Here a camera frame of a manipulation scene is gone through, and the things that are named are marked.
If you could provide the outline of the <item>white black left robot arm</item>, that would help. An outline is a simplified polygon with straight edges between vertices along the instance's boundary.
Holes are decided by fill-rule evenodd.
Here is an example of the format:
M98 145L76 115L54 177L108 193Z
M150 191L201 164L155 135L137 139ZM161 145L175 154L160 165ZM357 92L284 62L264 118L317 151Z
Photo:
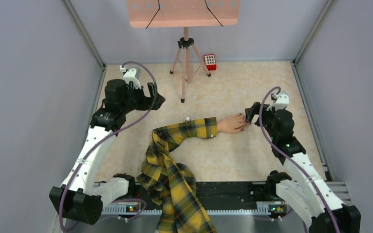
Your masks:
M114 175L98 187L95 179L118 134L165 102L155 81L149 82L147 88L148 97L137 79L107 82L105 96L92 115L85 143L73 168L62 184L52 187L49 193L63 231L66 231L64 219L93 225L100 219L104 207L119 198L128 201L136 196L135 180L130 175Z

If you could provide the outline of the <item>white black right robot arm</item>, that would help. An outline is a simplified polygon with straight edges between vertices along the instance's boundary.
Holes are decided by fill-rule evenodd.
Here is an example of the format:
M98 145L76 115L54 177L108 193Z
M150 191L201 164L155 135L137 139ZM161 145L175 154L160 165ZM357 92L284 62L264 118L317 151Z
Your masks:
M255 125L261 128L272 153L285 169L272 171L267 177L267 197L289 204L309 233L358 233L360 211L339 198L316 171L294 136L292 113L255 102L245 109L245 116L248 123L258 116Z

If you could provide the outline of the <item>mannequin hand painted nails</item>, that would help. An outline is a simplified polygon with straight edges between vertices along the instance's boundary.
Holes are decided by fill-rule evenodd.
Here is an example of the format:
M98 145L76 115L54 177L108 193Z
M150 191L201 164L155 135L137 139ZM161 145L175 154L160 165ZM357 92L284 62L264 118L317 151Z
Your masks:
M246 126L248 126L248 123L246 122L245 115L242 113L225 117L217 122L219 133L240 133L244 131Z

